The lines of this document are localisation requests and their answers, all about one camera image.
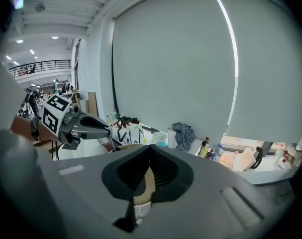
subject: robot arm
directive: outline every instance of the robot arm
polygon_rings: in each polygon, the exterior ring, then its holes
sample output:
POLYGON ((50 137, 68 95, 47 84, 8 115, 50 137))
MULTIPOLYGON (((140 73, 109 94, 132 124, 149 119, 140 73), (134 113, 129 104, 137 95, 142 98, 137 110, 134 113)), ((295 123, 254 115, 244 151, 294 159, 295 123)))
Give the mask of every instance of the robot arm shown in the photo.
POLYGON ((108 125, 99 117, 83 114, 77 104, 54 95, 44 104, 43 124, 64 143, 63 149, 77 149, 82 139, 111 138, 108 125))

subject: white wall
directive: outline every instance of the white wall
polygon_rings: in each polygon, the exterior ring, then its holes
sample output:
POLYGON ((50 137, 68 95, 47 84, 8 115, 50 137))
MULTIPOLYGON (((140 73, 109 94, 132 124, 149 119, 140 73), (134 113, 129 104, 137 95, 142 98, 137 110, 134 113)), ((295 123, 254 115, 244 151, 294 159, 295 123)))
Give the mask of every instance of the white wall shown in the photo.
POLYGON ((160 131, 186 123, 220 143, 235 63, 217 0, 146 0, 128 10, 115 21, 113 69, 120 112, 160 131))
POLYGON ((103 113, 108 115, 114 108, 112 91, 112 42, 113 42, 114 20, 105 17, 102 22, 102 38, 100 52, 100 83, 103 113))
POLYGON ((268 0, 221 0, 238 50, 227 135, 297 143, 302 134, 302 29, 268 0))
POLYGON ((88 92, 95 92, 98 113, 104 118, 100 82, 100 46, 102 27, 98 27, 87 40, 80 41, 79 48, 79 91, 83 99, 88 92))
POLYGON ((76 87, 76 80, 75 80, 75 56, 76 56, 76 46, 72 48, 72 54, 71 54, 71 83, 72 86, 76 87))

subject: cloth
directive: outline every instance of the cloth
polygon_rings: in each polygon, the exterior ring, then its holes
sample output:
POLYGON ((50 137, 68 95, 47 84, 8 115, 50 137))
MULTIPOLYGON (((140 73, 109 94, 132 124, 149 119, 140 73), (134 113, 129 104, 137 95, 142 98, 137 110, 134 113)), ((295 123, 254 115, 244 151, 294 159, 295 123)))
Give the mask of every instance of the cloth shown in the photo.
POLYGON ((63 87, 61 89, 61 93, 66 93, 66 86, 65 86, 65 84, 63 84, 63 87))
POLYGON ((52 87, 53 93, 54 93, 54 94, 59 94, 59 91, 56 90, 57 88, 58 88, 58 87, 57 87, 57 84, 55 83, 55 84, 53 85, 53 87, 52 87))
POLYGON ((39 111, 35 103, 29 103, 35 116, 39 116, 39 111))
POLYGON ((36 103, 36 99, 39 99, 39 93, 36 90, 29 91, 25 97, 25 103, 36 103))
POLYGON ((195 140, 194 130, 192 130, 189 125, 180 122, 174 123, 172 130, 176 132, 176 149, 181 151, 189 151, 191 149, 192 142, 195 140))

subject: ceiling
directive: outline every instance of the ceiling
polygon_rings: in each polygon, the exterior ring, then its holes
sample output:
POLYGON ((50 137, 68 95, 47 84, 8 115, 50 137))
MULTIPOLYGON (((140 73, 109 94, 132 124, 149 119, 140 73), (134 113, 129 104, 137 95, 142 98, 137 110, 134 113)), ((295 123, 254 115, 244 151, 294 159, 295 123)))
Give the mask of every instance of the ceiling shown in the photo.
POLYGON ((58 79, 58 82, 66 82, 68 80, 69 76, 70 75, 58 75, 55 77, 44 77, 44 78, 39 78, 37 80, 20 83, 19 85, 23 89, 29 88, 30 84, 40 85, 43 87, 43 86, 47 86, 47 85, 53 85, 54 79, 58 79))
POLYGON ((23 43, 12 42, 7 48, 7 55, 11 58, 11 60, 7 59, 7 67, 15 67, 13 61, 23 65, 47 60, 71 59, 72 46, 70 43, 74 40, 74 38, 66 37, 59 37, 54 40, 51 37, 40 36, 24 40, 23 43))
POLYGON ((39 35, 82 38, 109 0, 24 0, 13 13, 10 42, 39 35), (35 7, 44 5, 42 12, 35 7))

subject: gray panel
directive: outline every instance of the gray panel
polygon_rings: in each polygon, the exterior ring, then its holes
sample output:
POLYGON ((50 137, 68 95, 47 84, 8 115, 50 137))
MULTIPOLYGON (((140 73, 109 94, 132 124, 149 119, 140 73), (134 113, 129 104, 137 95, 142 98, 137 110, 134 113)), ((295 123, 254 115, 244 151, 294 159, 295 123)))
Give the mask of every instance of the gray panel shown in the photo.
POLYGON ((236 37, 237 100, 227 135, 298 142, 302 133, 302 30, 268 0, 221 0, 236 37))
POLYGON ((243 225, 220 193, 229 187, 248 200, 261 217, 268 217, 276 210, 272 201, 223 165, 170 148, 160 149, 190 165, 194 180, 177 200, 152 203, 143 223, 134 231, 135 235, 175 239, 227 238, 243 232, 243 225))
POLYGON ((146 0, 115 21, 119 110, 158 130, 175 122, 220 142, 234 92, 234 54, 216 0, 146 0))

